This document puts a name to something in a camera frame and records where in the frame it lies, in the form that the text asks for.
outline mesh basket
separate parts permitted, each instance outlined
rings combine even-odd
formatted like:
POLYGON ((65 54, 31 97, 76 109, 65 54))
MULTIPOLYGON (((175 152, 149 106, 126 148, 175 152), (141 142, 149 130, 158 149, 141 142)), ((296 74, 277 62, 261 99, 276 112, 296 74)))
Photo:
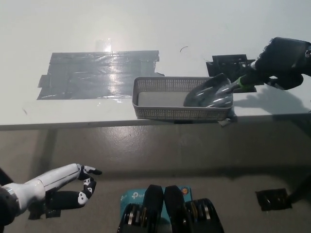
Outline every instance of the mesh basket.
POLYGON ((138 77, 134 81, 133 107, 138 119, 158 120, 224 120, 232 106, 206 107, 155 107, 139 106, 141 92, 190 92, 209 78, 196 77, 138 77))

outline gray scoop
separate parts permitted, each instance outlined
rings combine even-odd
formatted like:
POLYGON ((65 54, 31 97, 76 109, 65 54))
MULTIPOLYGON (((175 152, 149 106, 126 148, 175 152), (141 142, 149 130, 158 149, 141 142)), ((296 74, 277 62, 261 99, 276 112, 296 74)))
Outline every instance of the gray scoop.
POLYGON ((224 74, 216 75, 189 92, 184 101, 185 107, 215 107, 232 106, 232 93, 221 90, 227 89, 230 80, 224 74))

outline gray tape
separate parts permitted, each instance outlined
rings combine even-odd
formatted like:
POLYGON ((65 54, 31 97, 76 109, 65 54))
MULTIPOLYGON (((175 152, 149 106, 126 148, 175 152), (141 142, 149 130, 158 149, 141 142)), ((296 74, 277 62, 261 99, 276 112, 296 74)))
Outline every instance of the gray tape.
POLYGON ((134 79, 155 73, 158 51, 53 53, 38 100, 131 98, 134 79))

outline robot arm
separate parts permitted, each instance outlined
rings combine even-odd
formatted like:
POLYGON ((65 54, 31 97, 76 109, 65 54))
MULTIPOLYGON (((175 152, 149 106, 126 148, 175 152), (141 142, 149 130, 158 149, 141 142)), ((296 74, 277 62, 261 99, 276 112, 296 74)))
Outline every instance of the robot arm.
POLYGON ((93 167, 70 164, 48 171, 24 184, 9 183, 0 187, 0 225, 12 223, 16 216, 28 208, 31 212, 30 219, 37 219, 49 210, 83 207, 94 193, 96 186, 89 173, 100 175, 102 172, 93 167), (81 192, 57 192, 76 179, 84 181, 81 192))

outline robotic hand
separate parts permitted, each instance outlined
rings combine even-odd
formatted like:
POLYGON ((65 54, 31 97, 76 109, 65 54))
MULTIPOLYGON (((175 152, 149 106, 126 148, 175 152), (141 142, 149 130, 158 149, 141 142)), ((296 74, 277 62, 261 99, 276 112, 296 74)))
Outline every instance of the robotic hand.
POLYGON ((48 171, 24 184, 9 183, 0 187, 0 228, 16 216, 30 211, 29 219, 60 216, 61 210, 83 207, 95 191, 96 182, 89 173, 102 172, 80 164, 70 164, 48 171), (58 191, 73 180, 84 182, 83 190, 58 191))
POLYGON ((276 37, 248 67, 246 75, 220 89, 216 95, 232 93, 257 82, 288 90, 302 84, 302 74, 311 76, 311 43, 276 37))

